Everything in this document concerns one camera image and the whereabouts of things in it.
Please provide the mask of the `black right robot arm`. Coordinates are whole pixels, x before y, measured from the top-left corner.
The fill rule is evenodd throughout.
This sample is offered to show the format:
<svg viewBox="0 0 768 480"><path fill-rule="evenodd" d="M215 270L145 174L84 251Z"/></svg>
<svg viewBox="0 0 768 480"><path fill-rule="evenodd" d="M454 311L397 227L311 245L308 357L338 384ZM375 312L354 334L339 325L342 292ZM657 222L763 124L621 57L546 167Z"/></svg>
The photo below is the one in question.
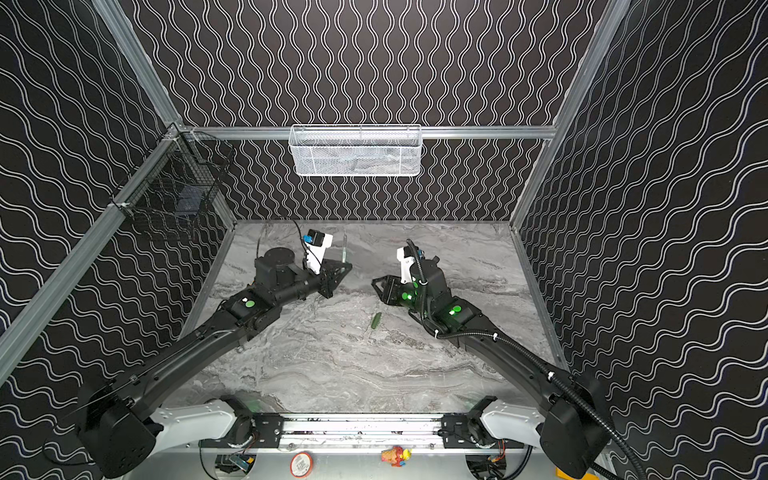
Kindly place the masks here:
<svg viewBox="0 0 768 480"><path fill-rule="evenodd" d="M614 423L598 380L570 373L505 334L469 300L453 294L436 257L410 268L409 280L385 275L372 280L379 300L403 307L424 330L491 366L534 402L532 443L572 478L604 473L597 460Z"/></svg>

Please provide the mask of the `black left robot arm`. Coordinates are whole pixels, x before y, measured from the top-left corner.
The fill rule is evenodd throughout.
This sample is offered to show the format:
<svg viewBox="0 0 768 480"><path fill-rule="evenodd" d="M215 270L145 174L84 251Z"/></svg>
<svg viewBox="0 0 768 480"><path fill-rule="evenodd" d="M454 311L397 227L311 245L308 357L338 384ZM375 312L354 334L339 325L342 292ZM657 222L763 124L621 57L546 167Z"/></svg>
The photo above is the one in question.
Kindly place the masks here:
<svg viewBox="0 0 768 480"><path fill-rule="evenodd" d="M85 383L73 413L75 433L102 475L120 477L149 457L165 433L152 414L178 387L279 319L285 305L317 293L332 297L353 266L324 259L318 271L275 247L254 261L251 283L212 316L157 355L100 384Z"/></svg>

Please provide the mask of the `green pen cap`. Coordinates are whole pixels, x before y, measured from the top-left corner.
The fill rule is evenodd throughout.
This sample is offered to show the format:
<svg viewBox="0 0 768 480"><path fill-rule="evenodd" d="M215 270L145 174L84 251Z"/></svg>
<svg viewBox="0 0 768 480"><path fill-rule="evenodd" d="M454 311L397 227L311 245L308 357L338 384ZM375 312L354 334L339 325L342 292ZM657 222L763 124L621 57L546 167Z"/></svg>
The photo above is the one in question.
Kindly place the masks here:
<svg viewBox="0 0 768 480"><path fill-rule="evenodd" d="M372 329L377 329L378 328L378 326L380 325L380 322L381 322L381 318L382 318L382 313L381 312L377 312L373 316L373 319L371 321L371 328Z"/></svg>

